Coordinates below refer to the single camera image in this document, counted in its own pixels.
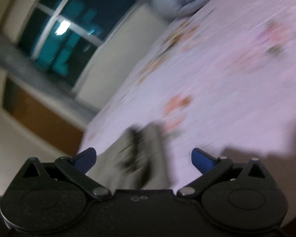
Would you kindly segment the grey pants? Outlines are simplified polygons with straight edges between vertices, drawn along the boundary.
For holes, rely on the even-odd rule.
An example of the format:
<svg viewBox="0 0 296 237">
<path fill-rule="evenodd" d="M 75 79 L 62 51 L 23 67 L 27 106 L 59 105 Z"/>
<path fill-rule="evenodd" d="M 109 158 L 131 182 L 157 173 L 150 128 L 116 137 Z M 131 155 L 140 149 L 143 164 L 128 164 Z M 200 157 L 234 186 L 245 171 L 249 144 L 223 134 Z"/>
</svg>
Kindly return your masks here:
<svg viewBox="0 0 296 237">
<path fill-rule="evenodd" d="M 102 154 L 87 176 L 108 188 L 168 189 L 171 179 L 161 126 L 149 123 L 142 129 L 130 127 Z"/>
</svg>

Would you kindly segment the brown wooden door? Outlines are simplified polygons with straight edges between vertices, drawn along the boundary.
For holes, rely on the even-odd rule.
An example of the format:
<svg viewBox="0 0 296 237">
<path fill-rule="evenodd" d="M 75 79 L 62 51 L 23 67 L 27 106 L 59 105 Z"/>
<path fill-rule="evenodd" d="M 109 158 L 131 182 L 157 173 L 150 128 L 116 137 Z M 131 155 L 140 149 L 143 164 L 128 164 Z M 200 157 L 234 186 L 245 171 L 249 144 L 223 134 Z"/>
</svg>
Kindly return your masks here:
<svg viewBox="0 0 296 237">
<path fill-rule="evenodd" d="M 45 107 L 10 78 L 5 82 L 2 107 L 42 140 L 68 156 L 77 154 L 83 131 Z"/>
</svg>

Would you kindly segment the pink floral bed sheet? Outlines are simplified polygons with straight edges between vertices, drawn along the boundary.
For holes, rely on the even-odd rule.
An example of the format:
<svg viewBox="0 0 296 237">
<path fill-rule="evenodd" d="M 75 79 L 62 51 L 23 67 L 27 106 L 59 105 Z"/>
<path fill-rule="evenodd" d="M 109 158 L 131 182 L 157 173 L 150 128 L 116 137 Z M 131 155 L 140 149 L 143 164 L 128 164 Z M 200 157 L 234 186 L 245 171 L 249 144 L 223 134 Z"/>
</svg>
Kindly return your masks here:
<svg viewBox="0 0 296 237">
<path fill-rule="evenodd" d="M 103 153 L 129 126 L 158 122 L 172 189 L 199 177 L 191 152 L 269 170 L 296 217 L 296 0 L 211 0 L 173 22 L 88 125 Z"/>
</svg>

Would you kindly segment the grey left curtain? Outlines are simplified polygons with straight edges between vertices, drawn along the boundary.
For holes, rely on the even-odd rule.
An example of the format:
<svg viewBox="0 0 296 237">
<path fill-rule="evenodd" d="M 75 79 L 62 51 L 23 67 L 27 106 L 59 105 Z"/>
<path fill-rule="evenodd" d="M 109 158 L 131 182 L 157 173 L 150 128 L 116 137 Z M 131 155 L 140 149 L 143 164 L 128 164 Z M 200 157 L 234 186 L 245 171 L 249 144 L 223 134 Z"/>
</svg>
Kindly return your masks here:
<svg viewBox="0 0 296 237">
<path fill-rule="evenodd" d="M 0 33 L 0 66 L 8 75 L 32 92 L 40 101 L 62 117 L 90 122 L 98 113 L 75 100 L 72 94 L 53 83 L 34 66 L 11 41 Z"/>
</svg>

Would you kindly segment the window with white frame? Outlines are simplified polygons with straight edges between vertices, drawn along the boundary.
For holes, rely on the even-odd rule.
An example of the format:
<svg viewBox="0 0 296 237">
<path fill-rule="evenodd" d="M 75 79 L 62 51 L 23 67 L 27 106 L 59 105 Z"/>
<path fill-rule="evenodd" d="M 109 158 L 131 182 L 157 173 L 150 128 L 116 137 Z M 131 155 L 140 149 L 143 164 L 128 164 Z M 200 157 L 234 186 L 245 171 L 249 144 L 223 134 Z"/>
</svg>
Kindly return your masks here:
<svg viewBox="0 0 296 237">
<path fill-rule="evenodd" d="M 36 68 L 73 89 L 138 0 L 38 0 L 17 43 Z"/>
</svg>

